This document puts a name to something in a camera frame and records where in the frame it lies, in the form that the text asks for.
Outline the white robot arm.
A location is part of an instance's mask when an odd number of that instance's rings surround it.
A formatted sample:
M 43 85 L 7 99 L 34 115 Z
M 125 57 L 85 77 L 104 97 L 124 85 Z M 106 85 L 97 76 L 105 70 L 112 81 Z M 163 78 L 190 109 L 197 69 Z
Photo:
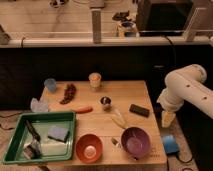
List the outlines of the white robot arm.
M 198 64 L 191 64 L 169 72 L 165 77 L 166 87 L 157 102 L 163 108 L 161 126 L 167 128 L 176 117 L 176 112 L 187 101 L 213 119 L 213 90 L 203 83 L 206 70 Z

